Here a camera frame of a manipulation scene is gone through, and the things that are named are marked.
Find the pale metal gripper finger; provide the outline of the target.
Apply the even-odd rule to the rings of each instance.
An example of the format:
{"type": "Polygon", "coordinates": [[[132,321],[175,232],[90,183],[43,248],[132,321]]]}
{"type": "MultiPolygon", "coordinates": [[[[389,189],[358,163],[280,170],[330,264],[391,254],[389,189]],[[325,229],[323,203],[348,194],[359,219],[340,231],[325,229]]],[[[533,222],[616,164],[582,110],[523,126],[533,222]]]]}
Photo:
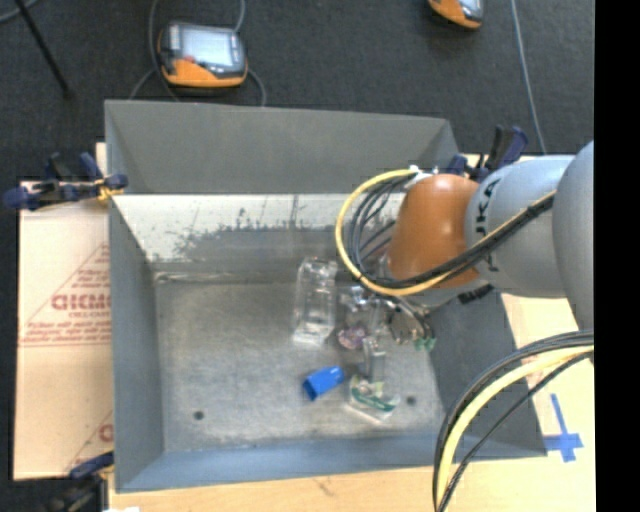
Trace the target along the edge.
{"type": "Polygon", "coordinates": [[[363,374],[368,381],[383,381],[385,377],[386,351],[374,337],[366,337],[363,347],[363,374]]]}
{"type": "Polygon", "coordinates": [[[362,312],[374,308],[380,297],[361,285],[348,285],[340,288],[340,305],[350,313],[362,312]]]}

